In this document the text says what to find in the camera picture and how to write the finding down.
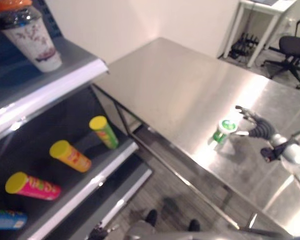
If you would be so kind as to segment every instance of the white shelf edge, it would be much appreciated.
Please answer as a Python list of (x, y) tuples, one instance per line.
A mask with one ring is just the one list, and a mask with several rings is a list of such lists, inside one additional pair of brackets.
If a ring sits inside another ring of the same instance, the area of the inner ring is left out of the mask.
[(137, 182), (126, 192), (126, 194), (116, 203), (116, 205), (111, 209), (111, 211), (102, 219), (101, 227), (105, 227), (111, 219), (126, 205), (130, 198), (136, 193), (136, 191), (144, 184), (144, 182), (152, 174), (152, 170), (148, 169), (142, 177), (139, 178)]
[(107, 70), (108, 67), (98, 58), (16, 102), (2, 107), (0, 109), (0, 134), (9, 128), (11, 128), (11, 131), (18, 129), (18, 127), (27, 122), (27, 116), (88, 83)]
[(104, 181), (110, 176), (131, 154), (137, 149), (138, 145), (133, 142), (120, 155), (118, 155), (102, 172), (90, 180), (70, 201), (60, 208), (48, 221), (37, 229), (29, 240), (41, 240), (50, 233), (72, 210), (74, 210), (83, 200), (85, 200), (93, 191), (101, 187)]

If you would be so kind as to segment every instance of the person's foot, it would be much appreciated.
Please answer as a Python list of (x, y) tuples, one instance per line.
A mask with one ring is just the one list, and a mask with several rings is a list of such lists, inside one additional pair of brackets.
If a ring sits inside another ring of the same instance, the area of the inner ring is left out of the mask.
[(155, 209), (152, 209), (145, 218), (145, 221), (150, 224), (152, 227), (156, 225), (158, 212)]
[(188, 227), (189, 232), (200, 232), (200, 222), (197, 219), (192, 219), (189, 227)]

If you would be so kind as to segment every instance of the pink can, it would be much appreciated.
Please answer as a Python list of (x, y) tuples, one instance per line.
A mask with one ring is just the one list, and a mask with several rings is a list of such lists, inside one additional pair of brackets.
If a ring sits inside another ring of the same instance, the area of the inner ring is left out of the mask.
[(37, 199), (54, 200), (61, 188), (53, 183), (41, 180), (19, 171), (13, 174), (5, 183), (5, 191), (9, 194), (19, 194)]

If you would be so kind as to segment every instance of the white desk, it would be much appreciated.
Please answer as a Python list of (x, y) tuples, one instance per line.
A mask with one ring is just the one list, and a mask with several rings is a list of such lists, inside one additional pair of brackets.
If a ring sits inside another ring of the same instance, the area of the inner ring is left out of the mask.
[[(275, 4), (273, 4), (272, 6), (269, 6), (269, 5), (265, 5), (265, 4), (261, 4), (261, 3), (254, 3), (249, 0), (240, 0), (239, 10), (237, 12), (237, 15), (236, 15), (233, 27), (232, 27), (232, 31), (230, 33), (229, 40), (225, 46), (223, 57), (226, 59), (229, 55), (236, 32), (238, 30), (239, 24), (242, 20), (242, 16), (244, 14), (244, 9), (250, 9), (250, 10), (253, 9), (253, 11), (272, 15), (272, 19), (271, 19), (267, 29), (265, 30), (262, 38), (259, 41), (258, 46), (254, 50), (254, 53), (252, 54), (252, 56), (247, 64), (247, 66), (249, 68), (251, 68), (251, 66), (255, 62), (257, 56), (259, 55), (260, 51), (262, 50), (263, 46), (265, 45), (266, 41), (268, 40), (270, 34), (273, 32), (280, 16), (286, 10), (288, 10), (296, 1), (297, 0), (278, 0)], [(268, 41), (268, 44), (265, 46), (266, 49), (269, 48), (270, 42), (271, 41)]]

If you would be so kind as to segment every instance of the yellow can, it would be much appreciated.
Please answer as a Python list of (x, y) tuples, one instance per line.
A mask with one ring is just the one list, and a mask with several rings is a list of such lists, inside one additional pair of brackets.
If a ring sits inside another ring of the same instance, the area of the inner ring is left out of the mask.
[(89, 122), (89, 127), (94, 130), (100, 140), (110, 149), (115, 149), (119, 141), (111, 129), (105, 116), (96, 116)]
[(66, 140), (55, 142), (50, 147), (49, 154), (81, 173), (88, 171), (91, 167), (91, 161)]

